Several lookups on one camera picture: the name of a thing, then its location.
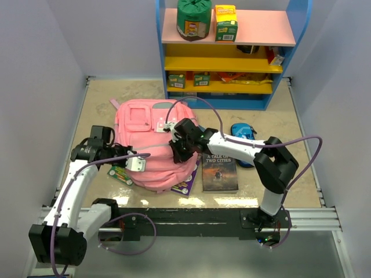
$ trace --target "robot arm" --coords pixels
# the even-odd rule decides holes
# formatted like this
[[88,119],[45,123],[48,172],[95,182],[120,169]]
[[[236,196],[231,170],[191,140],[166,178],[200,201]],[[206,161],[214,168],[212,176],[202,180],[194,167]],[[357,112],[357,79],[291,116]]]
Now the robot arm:
[[[176,124],[169,123],[166,131],[172,133],[172,140],[169,143],[174,153],[175,163],[185,162],[192,157],[194,152],[198,152],[209,155],[226,155],[254,165],[265,191],[257,214],[252,215],[250,220],[259,224],[261,228],[271,226],[274,223],[281,208],[286,187],[299,167],[296,159],[285,147],[258,148],[230,142],[225,140],[218,130],[207,128],[202,131],[187,118]],[[275,137],[270,137],[267,141],[248,140],[229,135],[225,135],[225,137],[253,145],[281,143]]]
[[[93,126],[90,137],[84,139],[71,152],[71,162],[66,181],[59,193],[55,204],[45,217],[42,225],[32,225],[28,236],[39,262],[50,263],[50,237],[55,215],[59,215],[54,244],[54,256],[57,264],[79,265],[86,253],[87,241],[110,219],[118,216],[118,205],[115,200],[97,199],[89,212],[81,219],[78,218],[86,191],[98,173],[100,164],[91,165],[82,170],[76,178],[75,173],[88,163],[116,156],[131,155],[135,152],[131,146],[123,147],[114,144],[114,131],[110,127]],[[108,162],[131,171],[144,171],[146,161],[133,157]],[[67,192],[61,211],[57,208],[62,202],[61,197],[67,190],[70,181],[73,186]]]

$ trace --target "beige floor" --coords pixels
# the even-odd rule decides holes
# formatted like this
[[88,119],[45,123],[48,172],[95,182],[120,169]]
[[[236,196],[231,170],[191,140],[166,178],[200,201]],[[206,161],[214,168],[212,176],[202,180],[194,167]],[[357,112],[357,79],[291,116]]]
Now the beige floor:
[[[115,108],[109,100],[119,103],[133,98],[163,98],[162,81],[91,81],[79,119],[73,146],[89,136],[92,125],[113,126]],[[195,113],[200,125],[219,129],[216,116],[211,110],[197,109]],[[257,139],[276,136],[282,141],[301,137],[299,124],[286,83],[281,83],[266,111],[220,110],[225,132],[236,122],[254,126]],[[308,163],[303,143],[288,147],[299,161],[300,169]],[[190,197],[184,198],[173,192],[157,194],[139,186],[126,187],[107,175],[110,167],[102,166],[92,182],[84,207],[90,207],[98,197],[116,199],[121,207],[256,207],[263,197],[264,188],[254,169],[238,168],[239,191],[236,194],[202,193],[202,171],[199,170]],[[286,207],[320,207],[315,181],[307,171],[289,192]]]

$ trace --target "book cover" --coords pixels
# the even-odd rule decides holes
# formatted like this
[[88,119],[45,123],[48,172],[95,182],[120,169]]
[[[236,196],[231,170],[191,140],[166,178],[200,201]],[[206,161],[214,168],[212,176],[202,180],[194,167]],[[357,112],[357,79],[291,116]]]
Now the book cover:
[[238,191],[236,161],[225,155],[202,156],[204,192],[236,193]]
[[114,178],[118,182],[127,185],[128,187],[132,187],[134,184],[134,182],[132,181],[132,179],[129,178],[124,168],[112,166],[108,171],[107,175],[109,175],[111,178]]
[[197,168],[199,166],[199,163],[200,163],[200,158],[197,159],[195,169],[192,172],[192,174],[185,181],[171,187],[170,190],[173,192],[179,193],[184,197],[189,197],[193,183],[196,178],[196,173],[197,173]]

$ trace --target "purple book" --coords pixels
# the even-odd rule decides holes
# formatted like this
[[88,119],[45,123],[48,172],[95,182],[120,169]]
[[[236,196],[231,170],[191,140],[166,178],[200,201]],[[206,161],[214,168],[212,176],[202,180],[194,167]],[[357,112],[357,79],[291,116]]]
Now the purple book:
[[196,173],[197,173],[197,168],[199,166],[199,162],[200,162],[200,157],[196,161],[195,169],[192,172],[192,174],[185,181],[171,187],[170,190],[173,192],[179,193],[184,197],[189,197],[193,183],[196,178]]

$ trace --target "green snack bag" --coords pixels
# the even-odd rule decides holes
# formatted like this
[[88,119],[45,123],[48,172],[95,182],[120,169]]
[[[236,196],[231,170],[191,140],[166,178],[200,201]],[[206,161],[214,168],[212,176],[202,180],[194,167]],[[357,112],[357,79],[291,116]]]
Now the green snack bag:
[[180,36],[196,41],[209,35],[212,3],[210,0],[178,0],[177,29]]

